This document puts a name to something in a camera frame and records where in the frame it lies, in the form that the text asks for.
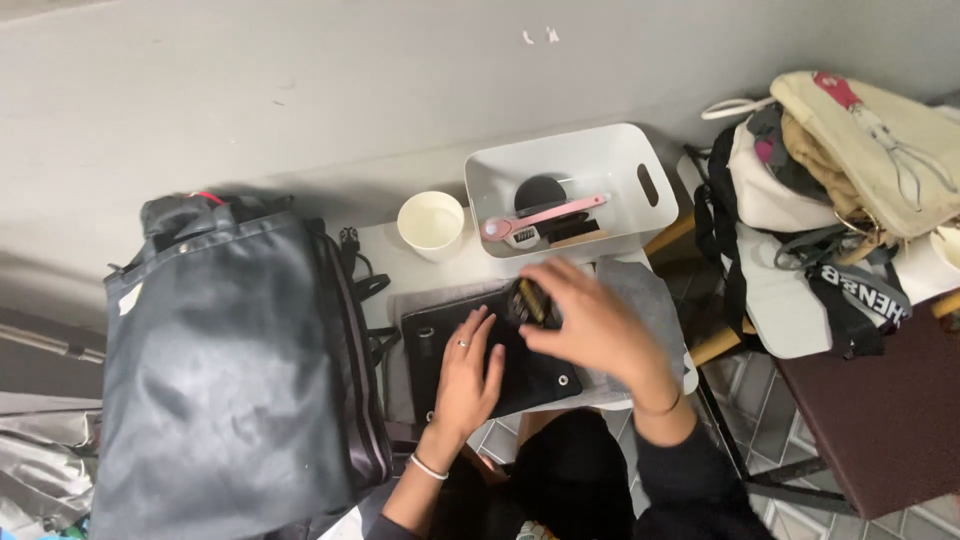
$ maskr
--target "hand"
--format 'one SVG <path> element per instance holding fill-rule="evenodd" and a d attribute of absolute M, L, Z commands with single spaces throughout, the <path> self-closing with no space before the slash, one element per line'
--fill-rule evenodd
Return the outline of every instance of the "hand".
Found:
<path fill-rule="evenodd" d="M 437 404 L 430 426 L 442 433 L 444 438 L 458 441 L 458 449 L 471 433 L 487 421 L 500 398 L 505 357 L 503 345 L 493 347 L 487 378 L 484 380 L 483 360 L 487 351 L 487 336 L 496 320 L 496 315 L 484 319 L 486 313 L 486 306 L 472 311 L 467 321 L 450 336 L 440 370 Z M 468 345 L 459 345 L 461 341 Z"/>
<path fill-rule="evenodd" d="M 528 265 L 520 276 L 542 287 L 564 314 L 558 331 L 532 325 L 520 329 L 531 350 L 609 373 L 634 390 L 639 380 L 669 375 L 666 353 L 602 283 L 558 258 Z"/>

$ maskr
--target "white paper cup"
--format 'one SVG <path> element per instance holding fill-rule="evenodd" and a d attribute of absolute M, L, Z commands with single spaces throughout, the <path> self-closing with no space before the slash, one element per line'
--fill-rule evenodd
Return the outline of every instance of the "white paper cup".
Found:
<path fill-rule="evenodd" d="M 950 227 L 938 231 L 911 240 L 893 259 L 911 304 L 960 287 L 960 231 Z"/>
<path fill-rule="evenodd" d="M 464 243 L 464 209 L 446 193 L 424 191 L 403 203 L 396 227 L 417 253 L 443 262 L 457 255 Z"/>

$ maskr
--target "black clothing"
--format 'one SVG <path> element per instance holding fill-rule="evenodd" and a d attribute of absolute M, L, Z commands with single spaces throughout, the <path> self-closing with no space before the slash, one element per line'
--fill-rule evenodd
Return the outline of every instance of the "black clothing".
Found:
<path fill-rule="evenodd" d="M 703 425 L 675 447 L 658 447 L 639 436 L 636 442 L 637 471 L 650 500 L 639 519 L 634 516 L 626 461 L 603 417 L 576 409 L 520 447 L 510 480 L 488 490 L 486 499 L 476 499 L 475 506 L 487 514 L 487 526 L 472 531 L 478 538 L 514 540 L 523 522 L 533 520 L 560 540 L 773 538 Z M 445 506 L 444 496 L 452 495 L 445 491 L 446 486 L 435 518 Z M 416 536 L 381 515 L 367 538 Z"/>

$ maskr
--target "white bracelet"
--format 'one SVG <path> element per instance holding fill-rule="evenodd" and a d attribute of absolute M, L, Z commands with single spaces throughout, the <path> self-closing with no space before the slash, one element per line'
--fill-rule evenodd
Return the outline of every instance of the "white bracelet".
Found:
<path fill-rule="evenodd" d="M 446 480 L 446 479 L 450 478 L 450 473 L 446 473 L 445 475 L 440 475 L 440 474 L 434 473 L 433 471 L 431 471 L 430 469 L 428 469 L 426 465 L 420 463 L 420 460 L 417 459 L 417 456 L 414 455 L 414 454 L 410 454 L 410 460 L 413 461 L 414 463 L 416 463 L 418 467 L 420 467 L 421 469 L 423 469 L 424 473 L 430 475 L 431 477 L 433 477 L 433 478 L 435 478 L 435 479 L 437 479 L 437 480 Z"/>

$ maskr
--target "person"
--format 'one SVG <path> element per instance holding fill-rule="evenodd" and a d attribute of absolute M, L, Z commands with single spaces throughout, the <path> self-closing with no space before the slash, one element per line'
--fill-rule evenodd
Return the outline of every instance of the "person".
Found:
<path fill-rule="evenodd" d="M 516 508 L 506 514 L 519 518 L 506 533 L 503 527 L 498 535 L 476 530 L 476 537 L 772 538 L 751 509 L 729 459 L 676 383 L 665 352 L 635 315 L 604 285 L 564 260 L 527 266 L 520 276 L 539 284 L 564 316 L 558 331 L 522 327 L 527 346 L 602 370 L 630 388 L 636 467 L 650 506 L 635 519 L 626 461 L 598 412 L 578 408 L 554 413 L 544 426 L 532 428 L 536 422 L 525 414 L 519 438 L 528 438 L 517 451 L 510 477 L 487 482 L 496 484 Z M 446 344 L 433 420 L 368 539 L 427 537 L 441 479 L 499 397 L 502 346 L 492 348 L 484 375 L 493 319 L 484 308 L 474 311 Z M 489 470 L 484 474 L 485 479 L 496 476 Z M 490 512 L 496 505 L 484 507 Z"/>

